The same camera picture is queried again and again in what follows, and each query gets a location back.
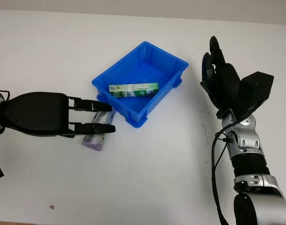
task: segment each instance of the green and white carton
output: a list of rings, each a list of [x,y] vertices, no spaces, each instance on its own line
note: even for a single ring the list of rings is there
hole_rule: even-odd
[[[152,97],[158,89],[158,83],[109,85],[110,94],[116,98]]]

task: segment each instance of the blue plastic tray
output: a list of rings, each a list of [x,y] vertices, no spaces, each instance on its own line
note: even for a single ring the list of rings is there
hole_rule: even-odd
[[[92,80],[92,84],[98,89],[99,101],[112,105],[126,117],[128,123],[139,128],[154,107],[172,88],[181,83],[180,76],[188,65],[145,41]],[[115,98],[109,93],[110,84],[156,82],[159,84],[159,92],[153,97]]]

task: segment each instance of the black cable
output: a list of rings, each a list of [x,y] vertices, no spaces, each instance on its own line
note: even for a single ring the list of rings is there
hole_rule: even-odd
[[[213,144],[212,144],[212,186],[213,186],[213,198],[214,201],[216,203],[217,206],[217,211],[218,211],[218,215],[219,215],[219,219],[222,225],[229,225],[228,222],[226,221],[226,219],[224,218],[222,211],[221,211],[221,207],[220,207],[220,202],[219,202],[219,196],[218,196],[218,190],[217,190],[217,184],[216,184],[216,168],[215,168],[215,162],[214,162],[214,149],[216,146],[216,142],[219,138],[219,136],[221,134],[223,134],[223,132],[227,129],[229,129],[230,127],[236,125],[240,123],[239,121],[236,121],[234,123],[231,123],[227,126],[225,126],[223,129],[221,129],[219,132],[216,133],[216,136],[213,140]]]
[[[8,101],[10,99],[10,92],[8,90],[0,90],[0,92],[6,92],[7,93],[6,101]]]
[[[219,158],[218,158],[216,164],[214,165],[214,168],[215,168],[215,169],[217,168],[217,165],[218,165],[219,161],[221,160],[221,158],[222,158],[222,156],[223,156],[223,154],[224,154],[224,151],[225,151],[225,149],[226,149],[226,147],[227,147],[227,144],[228,144],[228,143],[225,144],[225,146],[224,146],[224,148],[223,148],[223,151],[221,152],[221,154],[220,154],[220,156],[219,156]]]

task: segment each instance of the white surface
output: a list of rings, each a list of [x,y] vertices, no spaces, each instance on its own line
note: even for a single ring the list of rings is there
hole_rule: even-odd
[[[0,135],[0,220],[46,224],[218,224],[210,145],[220,126],[199,82],[215,35],[240,77],[275,76],[256,112],[268,167],[286,196],[286,26],[69,13],[0,12],[0,89],[11,97],[56,91],[95,99],[91,80],[142,41],[190,63],[183,83],[140,129],[121,115],[101,152],[82,137]],[[72,119],[90,121],[90,113]],[[222,210],[233,214],[233,169],[218,171]]]
[[[286,25],[286,0],[0,0],[2,9]]]

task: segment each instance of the white table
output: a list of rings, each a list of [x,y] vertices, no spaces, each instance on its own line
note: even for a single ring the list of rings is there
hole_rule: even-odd
[[[199,85],[201,60],[215,35],[241,78],[275,76],[270,98],[255,113],[268,167],[286,196],[286,26],[71,13],[0,11],[0,89],[95,99],[91,80],[142,41],[190,67],[135,129],[120,114],[96,152],[82,136],[0,135],[0,220],[44,224],[218,224],[210,147],[221,128]],[[72,113],[88,122],[91,113]],[[234,224],[233,168],[222,158],[218,190]]]

